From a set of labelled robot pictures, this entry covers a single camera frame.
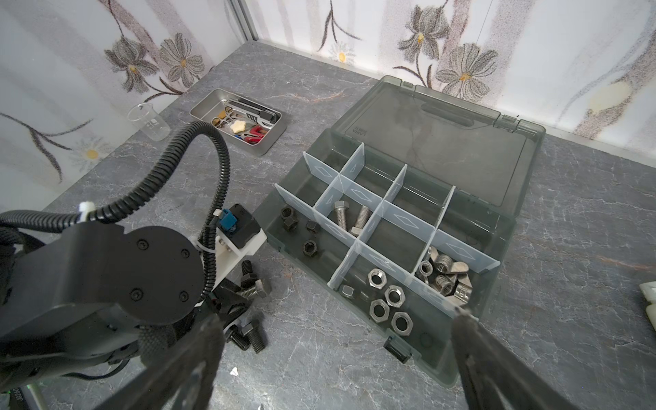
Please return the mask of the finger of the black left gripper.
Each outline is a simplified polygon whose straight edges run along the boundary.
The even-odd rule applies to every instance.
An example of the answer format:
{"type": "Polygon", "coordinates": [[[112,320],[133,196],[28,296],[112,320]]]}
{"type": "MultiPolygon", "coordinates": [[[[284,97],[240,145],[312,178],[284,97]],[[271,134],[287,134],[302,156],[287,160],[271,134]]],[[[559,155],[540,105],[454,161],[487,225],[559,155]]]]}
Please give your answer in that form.
{"type": "Polygon", "coordinates": [[[215,314],[222,326],[234,325],[251,306],[251,301],[239,295],[242,289],[232,281],[221,281],[203,298],[203,308],[215,314]]]}

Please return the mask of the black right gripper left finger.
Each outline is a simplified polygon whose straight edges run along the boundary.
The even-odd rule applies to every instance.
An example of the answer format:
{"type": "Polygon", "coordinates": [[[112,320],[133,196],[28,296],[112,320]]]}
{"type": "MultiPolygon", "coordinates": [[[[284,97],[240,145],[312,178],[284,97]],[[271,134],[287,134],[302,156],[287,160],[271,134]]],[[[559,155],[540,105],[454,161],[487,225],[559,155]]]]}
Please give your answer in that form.
{"type": "Polygon", "coordinates": [[[207,409],[225,340],[220,319],[211,315],[104,401],[100,409],[207,409]]]}

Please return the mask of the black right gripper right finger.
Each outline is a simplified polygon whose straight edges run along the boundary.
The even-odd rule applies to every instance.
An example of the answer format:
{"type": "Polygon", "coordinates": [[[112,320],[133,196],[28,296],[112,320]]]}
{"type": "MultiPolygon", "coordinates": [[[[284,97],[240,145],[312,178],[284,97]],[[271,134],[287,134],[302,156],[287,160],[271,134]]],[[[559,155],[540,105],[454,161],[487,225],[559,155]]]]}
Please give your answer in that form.
{"type": "Polygon", "coordinates": [[[456,310],[451,340],[468,408],[576,408],[465,309],[456,310]]]}

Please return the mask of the silver wing nut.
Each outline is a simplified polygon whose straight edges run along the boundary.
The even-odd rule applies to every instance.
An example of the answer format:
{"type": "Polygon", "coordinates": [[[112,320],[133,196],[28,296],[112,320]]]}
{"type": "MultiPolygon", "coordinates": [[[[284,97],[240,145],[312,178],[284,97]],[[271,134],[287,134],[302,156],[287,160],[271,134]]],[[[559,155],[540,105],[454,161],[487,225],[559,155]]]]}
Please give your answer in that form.
{"type": "Polygon", "coordinates": [[[464,261],[455,261],[446,254],[440,254],[433,261],[435,269],[443,275],[468,273],[469,266],[464,261]]]}
{"type": "Polygon", "coordinates": [[[454,305],[462,307],[470,302],[473,285],[467,273],[438,275],[432,287],[454,305]]]}
{"type": "Polygon", "coordinates": [[[415,276],[423,280],[426,284],[429,283],[429,278],[430,276],[432,276],[433,269],[434,269],[434,266],[432,264],[433,251],[434,248],[432,246],[429,246],[427,251],[425,251],[425,254],[422,256],[422,260],[415,272],[415,276]]]}

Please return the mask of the silver hex nut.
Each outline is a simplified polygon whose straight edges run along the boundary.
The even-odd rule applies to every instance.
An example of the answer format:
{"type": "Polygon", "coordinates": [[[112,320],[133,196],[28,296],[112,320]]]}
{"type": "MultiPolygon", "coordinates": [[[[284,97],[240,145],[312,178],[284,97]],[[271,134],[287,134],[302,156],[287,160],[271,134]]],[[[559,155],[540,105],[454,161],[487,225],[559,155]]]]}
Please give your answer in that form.
{"type": "Polygon", "coordinates": [[[379,268],[372,269],[367,275],[368,284],[375,290],[384,290],[388,280],[386,273],[379,268]]]}
{"type": "Polygon", "coordinates": [[[383,299],[376,299],[370,303],[369,314],[375,323],[386,322],[390,317],[390,306],[383,299]]]}
{"type": "Polygon", "coordinates": [[[343,285],[341,294],[347,299],[353,299],[355,297],[355,289],[349,285],[343,285]]]}
{"type": "Polygon", "coordinates": [[[384,292],[384,297],[387,304],[395,309],[399,309],[406,301],[404,290],[398,285],[389,285],[384,292]]]}
{"type": "Polygon", "coordinates": [[[391,319],[391,327],[397,335],[407,337],[413,331],[413,320],[406,312],[395,312],[391,319]]]}

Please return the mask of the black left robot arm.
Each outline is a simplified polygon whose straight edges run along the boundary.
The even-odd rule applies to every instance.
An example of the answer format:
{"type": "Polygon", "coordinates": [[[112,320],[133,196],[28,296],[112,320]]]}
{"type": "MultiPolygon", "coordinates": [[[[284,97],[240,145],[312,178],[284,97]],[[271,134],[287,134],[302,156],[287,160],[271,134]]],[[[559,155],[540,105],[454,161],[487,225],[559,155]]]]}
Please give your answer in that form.
{"type": "Polygon", "coordinates": [[[226,326],[249,308],[235,285],[204,290],[201,256],[167,227],[127,232],[84,222],[43,244],[1,230],[1,388],[150,355],[149,326],[167,349],[206,314],[226,326]]]}

